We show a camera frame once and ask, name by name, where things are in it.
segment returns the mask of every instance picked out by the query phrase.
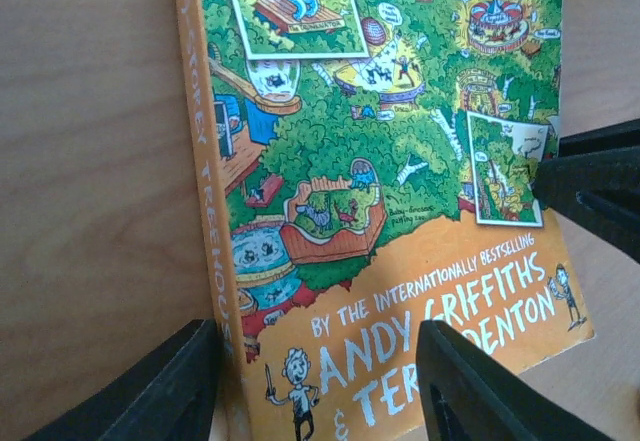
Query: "wooden surface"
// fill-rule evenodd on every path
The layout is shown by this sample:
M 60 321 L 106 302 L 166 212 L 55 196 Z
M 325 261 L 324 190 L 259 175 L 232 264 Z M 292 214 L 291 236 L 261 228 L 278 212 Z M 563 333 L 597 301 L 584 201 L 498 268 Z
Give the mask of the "wooden surface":
M 229 194 L 259 165 L 258 158 L 266 146 L 252 143 L 249 139 L 249 128 L 245 127 L 233 135 L 233 151 L 231 159 L 223 159 L 220 163 L 221 180 L 225 194 Z
M 211 303 L 173 0 L 0 6 L 0 439 L 10 440 Z M 565 134 L 640 117 L 637 6 L 566 0 Z M 563 228 L 597 338 L 523 377 L 614 438 L 640 439 L 640 268 Z

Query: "cartoon boy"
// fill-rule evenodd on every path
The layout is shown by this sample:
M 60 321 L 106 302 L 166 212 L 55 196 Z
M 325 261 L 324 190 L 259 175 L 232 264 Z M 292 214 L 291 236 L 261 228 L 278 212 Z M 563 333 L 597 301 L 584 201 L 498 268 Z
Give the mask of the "cartoon boy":
M 311 415 L 311 408 L 318 404 L 318 388 L 316 386 L 308 386 L 302 384 L 307 379 L 309 374 L 309 368 L 311 363 L 307 353 L 302 349 L 291 348 L 287 359 L 284 360 L 284 369 L 282 370 L 282 376 L 287 378 L 293 389 L 289 391 L 289 394 L 284 399 L 276 398 L 276 388 L 271 384 L 271 373 L 269 366 L 265 365 L 265 372 L 267 375 L 267 399 L 276 406 L 283 406 L 289 401 L 293 402 L 293 424 L 296 429 L 296 441 L 308 441 L 313 435 L 313 416 Z M 311 401 L 307 396 L 309 391 L 313 390 L 313 396 Z M 304 438 L 300 437 L 300 428 L 302 423 L 307 422 L 309 425 L 309 432 Z
M 560 284 L 562 288 L 562 292 L 558 289 L 557 284 Z M 571 292 L 571 286 L 569 286 L 569 273 L 565 269 L 562 264 L 558 264 L 556 266 L 556 276 L 555 278 L 549 278 L 547 281 L 547 285 L 551 290 L 551 293 L 556 299 L 565 299 L 567 301 L 567 306 L 569 307 L 569 316 L 571 316 L 571 324 L 569 325 L 569 331 L 571 331 L 576 326 L 583 324 L 587 318 L 580 316 L 580 310 L 578 309 L 578 305 L 576 304 L 576 300 L 573 297 L 573 293 Z M 573 319 L 573 310 L 576 310 L 577 319 Z
M 411 75 L 409 74 L 409 64 L 411 64 L 411 61 L 413 61 L 413 58 L 407 59 L 406 56 L 400 56 L 400 59 L 398 59 L 397 61 L 395 59 L 392 59 L 391 61 L 394 62 L 395 64 L 397 64 L 398 66 L 400 66 L 400 72 L 398 73 L 398 79 L 401 80 L 402 76 L 405 75 L 407 78 L 409 78 L 409 82 L 411 83 L 411 87 L 414 87 L 415 83 L 413 82 L 413 78 L 411 78 Z

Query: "book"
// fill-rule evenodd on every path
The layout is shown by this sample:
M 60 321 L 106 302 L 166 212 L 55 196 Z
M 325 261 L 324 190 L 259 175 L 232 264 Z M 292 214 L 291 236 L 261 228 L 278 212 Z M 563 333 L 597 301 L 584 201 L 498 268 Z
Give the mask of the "book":
M 553 212 L 562 0 L 177 0 L 230 438 L 395 439 L 442 319 L 594 335 Z

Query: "orange book spine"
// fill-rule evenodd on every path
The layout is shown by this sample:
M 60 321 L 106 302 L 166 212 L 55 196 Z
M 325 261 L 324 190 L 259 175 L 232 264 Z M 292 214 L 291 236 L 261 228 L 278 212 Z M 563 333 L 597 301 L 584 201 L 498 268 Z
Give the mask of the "orange book spine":
M 220 151 L 202 0 L 176 0 L 176 5 L 209 285 L 214 317 L 224 338 L 222 391 L 231 439 L 248 439 L 245 434 L 248 430 L 244 430 L 244 423 L 240 422 L 246 412 L 240 384 L 244 342 L 238 314 L 229 217 L 218 171 Z

